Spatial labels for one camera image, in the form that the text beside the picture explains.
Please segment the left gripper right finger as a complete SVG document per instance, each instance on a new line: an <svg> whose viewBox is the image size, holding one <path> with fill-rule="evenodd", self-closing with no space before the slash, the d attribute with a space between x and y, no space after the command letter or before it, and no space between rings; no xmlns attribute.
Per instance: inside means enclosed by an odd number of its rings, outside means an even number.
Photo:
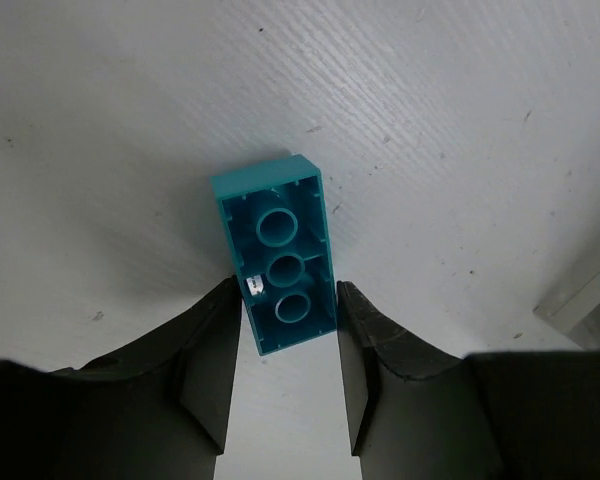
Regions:
<svg viewBox="0 0 600 480"><path fill-rule="evenodd" d="M351 452L366 479L600 479L600 351L454 357L337 285Z"/></svg>

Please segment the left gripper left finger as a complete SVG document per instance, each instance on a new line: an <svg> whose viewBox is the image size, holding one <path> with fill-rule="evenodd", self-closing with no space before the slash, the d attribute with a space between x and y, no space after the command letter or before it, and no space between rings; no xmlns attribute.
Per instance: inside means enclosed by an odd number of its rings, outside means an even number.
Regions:
<svg viewBox="0 0 600 480"><path fill-rule="evenodd" d="M79 369L0 359L0 479L210 479L224 452L241 295L191 308Z"/></svg>

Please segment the teal 2x4 lego brick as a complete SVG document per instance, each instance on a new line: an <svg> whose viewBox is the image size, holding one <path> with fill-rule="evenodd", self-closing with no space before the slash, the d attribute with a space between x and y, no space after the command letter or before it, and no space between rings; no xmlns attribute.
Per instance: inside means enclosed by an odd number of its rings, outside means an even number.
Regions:
<svg viewBox="0 0 600 480"><path fill-rule="evenodd" d="M326 202L303 155L211 179L256 348L265 356L337 326Z"/></svg>

